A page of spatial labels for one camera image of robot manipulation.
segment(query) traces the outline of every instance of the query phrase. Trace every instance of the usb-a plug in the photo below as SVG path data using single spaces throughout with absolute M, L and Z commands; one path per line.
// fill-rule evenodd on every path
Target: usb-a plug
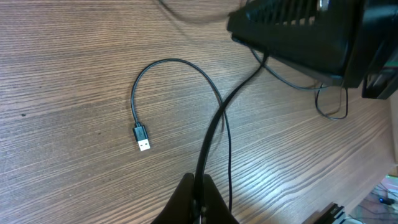
M 138 143 L 139 149 L 141 151 L 150 149 L 149 141 L 148 141 L 148 134 L 145 130 L 144 125 L 140 123 L 136 123 L 136 127 L 132 130 L 134 132 L 134 136 L 136 137 L 136 141 Z

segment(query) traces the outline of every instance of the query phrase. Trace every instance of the usb cable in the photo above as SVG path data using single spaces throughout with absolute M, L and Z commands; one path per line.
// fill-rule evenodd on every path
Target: usb cable
M 139 80 L 141 77 L 148 71 L 150 68 L 154 67 L 155 65 L 158 65 L 160 63 L 165 63 L 165 62 L 180 62 L 184 63 L 186 65 L 191 66 L 194 68 L 196 71 L 200 72 L 207 80 L 207 82 L 210 84 L 211 88 L 213 91 L 216 93 L 216 97 L 218 99 L 218 103 L 220 106 L 223 104 L 223 99 L 221 97 L 221 93 L 218 91 L 216 85 L 213 83 L 213 81 L 210 79 L 210 77 L 199 67 L 197 67 L 195 64 L 188 62 L 186 60 L 178 59 L 178 58 L 167 58 L 167 59 L 162 59 L 158 60 L 156 62 L 151 63 L 150 65 L 146 66 L 140 74 L 138 74 L 136 81 L 134 82 L 132 88 L 131 88 L 131 97 L 130 97 L 130 102 L 131 102 L 131 112 L 132 116 L 134 117 L 135 121 L 135 126 L 132 129 L 134 133 L 134 137 L 136 138 L 136 141 L 138 143 L 139 149 L 141 151 L 150 149 L 149 145 L 149 140 L 148 140 L 148 134 L 147 131 L 145 130 L 145 127 L 143 124 L 141 124 L 138 120 L 137 113 L 136 113 L 136 107 L 135 107 L 135 102 L 134 102 L 134 95 L 136 93 L 136 88 Z M 226 115 L 226 111 L 223 112 L 224 120 L 225 120 L 225 126 L 226 126 L 226 131 L 228 134 L 228 183 L 229 183 L 229 210 L 231 211 L 232 209 L 232 176 L 231 176 L 231 163 L 232 163 L 232 141 L 231 141 L 231 131 L 229 129 L 229 123 L 228 123 L 228 117 Z

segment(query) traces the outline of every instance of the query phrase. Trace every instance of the black plastic housing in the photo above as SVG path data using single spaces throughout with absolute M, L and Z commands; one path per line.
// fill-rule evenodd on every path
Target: black plastic housing
M 255 0 L 230 14 L 232 39 L 321 81 L 388 98 L 397 67 L 398 0 Z

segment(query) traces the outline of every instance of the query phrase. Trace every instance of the wooden desk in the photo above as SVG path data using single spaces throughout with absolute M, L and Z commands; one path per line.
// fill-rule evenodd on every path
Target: wooden desk
M 192 17 L 239 6 L 168 3 Z M 193 69 L 150 70 L 136 97 L 152 148 L 140 152 L 129 105 L 139 71 L 182 58 L 226 95 L 258 66 L 225 22 L 187 25 L 156 1 L 2 1 L 0 28 L 0 223 L 149 223 L 194 171 L 218 104 Z M 269 64 L 291 82 L 312 84 Z M 321 101 L 336 107 L 337 91 Z M 389 102 L 361 99 L 360 90 L 349 91 L 347 119 L 329 121 L 315 111 L 312 92 L 263 71 L 228 116 L 233 214 L 242 223 L 301 223 L 332 202 L 350 211 L 394 165 Z M 227 201 L 225 132 L 215 145 L 206 172 Z

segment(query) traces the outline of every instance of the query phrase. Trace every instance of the ventilation grille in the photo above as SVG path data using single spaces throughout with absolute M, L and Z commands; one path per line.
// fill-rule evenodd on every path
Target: ventilation grille
M 323 0 L 274 0 L 247 12 L 250 21 L 264 25 L 312 26 L 318 10 L 327 10 Z

